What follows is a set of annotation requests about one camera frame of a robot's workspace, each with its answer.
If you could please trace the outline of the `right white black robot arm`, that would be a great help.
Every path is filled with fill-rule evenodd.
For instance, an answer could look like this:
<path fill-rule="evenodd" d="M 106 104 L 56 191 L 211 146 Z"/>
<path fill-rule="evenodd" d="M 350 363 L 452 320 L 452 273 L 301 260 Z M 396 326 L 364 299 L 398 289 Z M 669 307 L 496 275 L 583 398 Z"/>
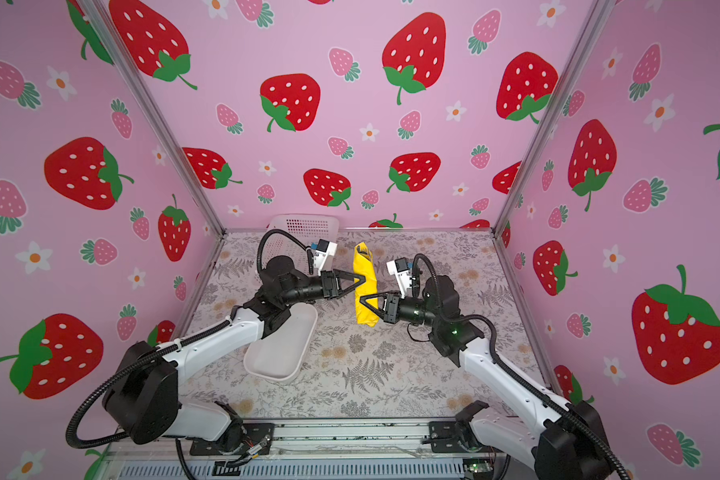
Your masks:
<path fill-rule="evenodd" d="M 513 411 L 507 418 L 489 406 L 469 408 L 462 435 L 467 448 L 494 447 L 533 469 L 539 479 L 628 476 L 597 410 L 555 394 L 501 355 L 495 325 L 483 315 L 462 313 L 448 277 L 427 280 L 419 296 L 379 292 L 359 301 L 386 323 L 429 327 L 428 341 L 438 353 L 487 385 Z"/>

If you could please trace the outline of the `white plastic tray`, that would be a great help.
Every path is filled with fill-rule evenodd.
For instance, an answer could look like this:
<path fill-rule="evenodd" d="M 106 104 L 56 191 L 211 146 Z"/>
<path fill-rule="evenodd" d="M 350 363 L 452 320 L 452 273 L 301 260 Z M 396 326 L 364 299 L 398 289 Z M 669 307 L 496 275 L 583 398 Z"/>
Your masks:
<path fill-rule="evenodd" d="M 296 379 L 309 351 L 318 311 L 299 303 L 290 310 L 290 318 L 275 333 L 252 343 L 243 365 L 246 372 L 271 383 L 287 384 Z"/>

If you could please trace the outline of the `yellow paper napkin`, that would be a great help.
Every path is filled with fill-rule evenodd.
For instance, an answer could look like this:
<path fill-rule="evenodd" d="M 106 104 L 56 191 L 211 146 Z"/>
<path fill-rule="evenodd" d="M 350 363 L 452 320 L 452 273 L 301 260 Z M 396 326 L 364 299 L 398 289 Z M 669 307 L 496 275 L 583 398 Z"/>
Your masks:
<path fill-rule="evenodd" d="M 354 248 L 353 272 L 365 277 L 365 282 L 355 290 L 356 321 L 359 325 L 373 328 L 378 323 L 379 318 L 360 301 L 362 296 L 378 293 L 373 254 L 364 242 L 357 244 Z"/>

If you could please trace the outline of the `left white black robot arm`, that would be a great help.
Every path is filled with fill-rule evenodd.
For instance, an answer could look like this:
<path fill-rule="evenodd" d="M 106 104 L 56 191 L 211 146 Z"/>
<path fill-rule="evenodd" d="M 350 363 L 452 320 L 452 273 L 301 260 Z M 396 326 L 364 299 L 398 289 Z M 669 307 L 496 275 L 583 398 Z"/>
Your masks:
<path fill-rule="evenodd" d="M 289 322 L 314 319 L 317 300 L 340 299 L 365 285 L 362 274 L 324 270 L 308 276 L 287 256 L 272 258 L 252 299 L 221 322 L 192 336 L 129 348 L 102 405 L 125 434 L 143 445 L 161 437 L 204 440 L 225 453 L 246 444 L 242 418 L 219 401 L 183 399 L 179 387 L 222 357 L 275 334 Z"/>

